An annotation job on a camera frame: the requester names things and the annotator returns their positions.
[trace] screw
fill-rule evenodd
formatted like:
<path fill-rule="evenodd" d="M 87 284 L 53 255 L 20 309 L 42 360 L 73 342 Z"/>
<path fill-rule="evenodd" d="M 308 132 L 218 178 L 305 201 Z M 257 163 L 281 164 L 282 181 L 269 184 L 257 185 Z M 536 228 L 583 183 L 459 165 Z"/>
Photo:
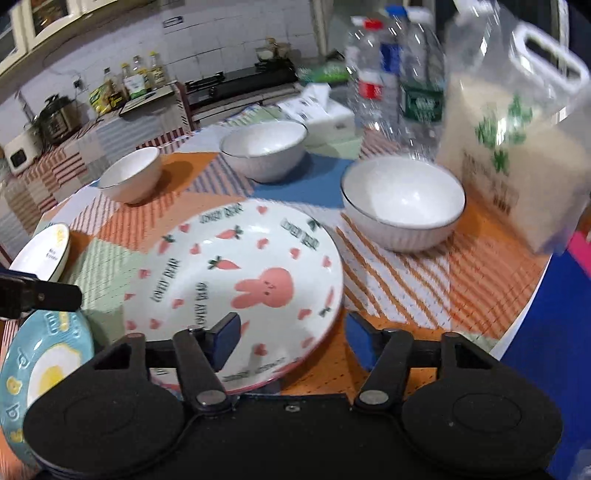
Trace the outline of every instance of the screw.
<path fill-rule="evenodd" d="M 366 405 L 382 405 L 388 401 L 389 397 L 381 390 L 366 390 L 361 392 L 359 399 Z"/>
<path fill-rule="evenodd" d="M 204 407 L 218 405 L 226 400 L 226 394 L 219 390 L 206 390 L 197 395 L 197 401 Z"/>

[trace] blue plate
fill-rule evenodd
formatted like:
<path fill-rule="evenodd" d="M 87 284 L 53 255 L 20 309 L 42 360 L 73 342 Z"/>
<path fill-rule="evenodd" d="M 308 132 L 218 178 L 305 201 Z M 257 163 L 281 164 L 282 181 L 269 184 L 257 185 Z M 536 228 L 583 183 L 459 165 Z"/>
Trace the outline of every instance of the blue plate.
<path fill-rule="evenodd" d="M 36 465 L 22 435 L 27 409 L 94 353 L 80 312 L 37 310 L 19 329 L 0 372 L 0 426 L 12 451 L 27 465 Z"/>

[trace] tiled wall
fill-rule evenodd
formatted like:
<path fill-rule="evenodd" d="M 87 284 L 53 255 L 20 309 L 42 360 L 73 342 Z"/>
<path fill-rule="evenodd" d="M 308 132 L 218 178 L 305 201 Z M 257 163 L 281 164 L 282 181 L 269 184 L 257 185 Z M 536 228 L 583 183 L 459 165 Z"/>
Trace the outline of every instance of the tiled wall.
<path fill-rule="evenodd" d="M 77 96 L 83 117 L 93 118 L 88 94 L 102 83 L 105 67 L 120 73 L 122 62 L 140 55 L 147 63 L 156 50 L 171 78 L 197 80 L 252 66 L 266 37 L 290 42 L 304 58 L 317 56 L 309 0 L 158 0 L 135 9 L 27 65 L 10 83 L 0 79 L 0 145 L 26 122 L 14 99 L 18 88 L 35 113 L 60 93 Z M 88 88 L 82 93 L 73 87 L 79 76 Z"/>

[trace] bottle cap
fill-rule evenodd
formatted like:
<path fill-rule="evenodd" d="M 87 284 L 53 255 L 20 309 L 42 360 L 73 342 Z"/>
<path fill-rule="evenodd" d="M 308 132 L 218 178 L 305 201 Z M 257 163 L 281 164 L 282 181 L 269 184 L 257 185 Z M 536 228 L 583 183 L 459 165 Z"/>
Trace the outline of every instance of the bottle cap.
<path fill-rule="evenodd" d="M 376 20 L 375 18 L 366 18 L 363 22 L 363 27 L 367 30 L 382 30 L 384 23 L 381 20 Z"/>
<path fill-rule="evenodd" d="M 351 17 L 351 23 L 353 25 L 355 25 L 356 27 L 363 27 L 363 23 L 365 22 L 365 20 L 367 20 L 367 17 L 359 17 L 359 16 Z"/>
<path fill-rule="evenodd" d="M 385 8 L 386 12 L 390 17 L 403 17 L 406 18 L 407 10 L 401 5 L 389 5 Z"/>
<path fill-rule="evenodd" d="M 423 23 L 431 27 L 435 26 L 433 13 L 425 7 L 407 7 L 408 20 L 412 23 Z"/>

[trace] tissue box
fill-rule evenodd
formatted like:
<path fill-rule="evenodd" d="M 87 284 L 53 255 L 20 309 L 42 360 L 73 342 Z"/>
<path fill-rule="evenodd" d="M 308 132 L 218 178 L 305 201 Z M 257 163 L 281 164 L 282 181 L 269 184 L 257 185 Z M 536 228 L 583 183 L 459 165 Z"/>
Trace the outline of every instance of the tissue box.
<path fill-rule="evenodd" d="M 355 114 L 335 100 L 329 99 L 325 109 L 303 98 L 291 99 L 278 106 L 287 117 L 306 126 L 306 147 L 318 147 L 355 137 Z"/>

